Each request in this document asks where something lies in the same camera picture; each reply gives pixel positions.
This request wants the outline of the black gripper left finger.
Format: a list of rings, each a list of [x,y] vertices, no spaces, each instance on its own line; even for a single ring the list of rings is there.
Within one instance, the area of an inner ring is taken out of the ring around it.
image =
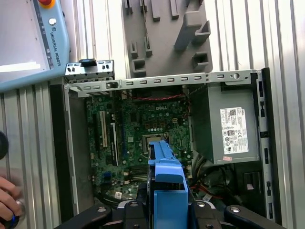
[[[148,229],[147,185],[139,186],[135,200],[123,201],[116,210],[100,203],[90,207],[58,229]]]

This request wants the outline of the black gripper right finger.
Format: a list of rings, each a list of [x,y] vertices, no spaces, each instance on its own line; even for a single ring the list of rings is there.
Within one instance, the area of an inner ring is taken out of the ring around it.
[[[209,201],[194,200],[189,204],[190,229],[283,229],[279,225],[243,206],[230,205],[221,218]]]

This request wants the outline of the person's bare hand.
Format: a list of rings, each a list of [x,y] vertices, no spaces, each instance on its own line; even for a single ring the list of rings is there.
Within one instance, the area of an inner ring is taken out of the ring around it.
[[[19,187],[4,177],[0,177],[0,217],[2,219],[10,221],[13,216],[22,214],[22,208],[17,203],[19,195]]]

